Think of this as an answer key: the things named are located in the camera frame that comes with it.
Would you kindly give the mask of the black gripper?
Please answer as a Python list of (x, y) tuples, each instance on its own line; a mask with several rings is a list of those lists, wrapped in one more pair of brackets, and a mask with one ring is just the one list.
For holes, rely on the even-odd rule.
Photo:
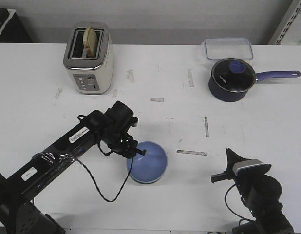
[(135, 157), (136, 154), (145, 155), (146, 149), (138, 149), (138, 141), (129, 134), (124, 134), (120, 137), (115, 143), (109, 144), (108, 147), (111, 150), (111, 153), (116, 153), (122, 155), (125, 158)]
[(233, 171), (233, 166), (235, 163), (246, 161), (249, 159), (239, 156), (230, 148), (226, 148), (226, 158), (227, 158), (226, 171), (219, 174), (211, 175), (211, 183), (215, 183), (223, 180), (233, 180), (239, 186), (240, 182), (237, 178), (238, 174), (235, 171)]

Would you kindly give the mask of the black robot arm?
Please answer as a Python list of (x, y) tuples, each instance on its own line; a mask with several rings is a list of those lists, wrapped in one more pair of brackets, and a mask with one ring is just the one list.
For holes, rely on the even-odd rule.
[(234, 180), (241, 195), (241, 201), (255, 220), (239, 224), (232, 229), (234, 234), (293, 234), (294, 229), (282, 213), (279, 202), (281, 184), (266, 173), (271, 164), (258, 159), (243, 158), (226, 149), (227, 167), (223, 173), (211, 176), (211, 182)]
[(62, 172), (92, 146), (104, 142), (110, 153), (132, 159), (146, 150), (128, 134), (138, 118), (120, 101), (105, 113), (94, 110), (78, 116), (79, 124), (23, 167), (5, 178), (0, 173), (0, 222), (8, 234), (63, 234), (65, 230), (48, 214), (43, 214), (33, 200)]

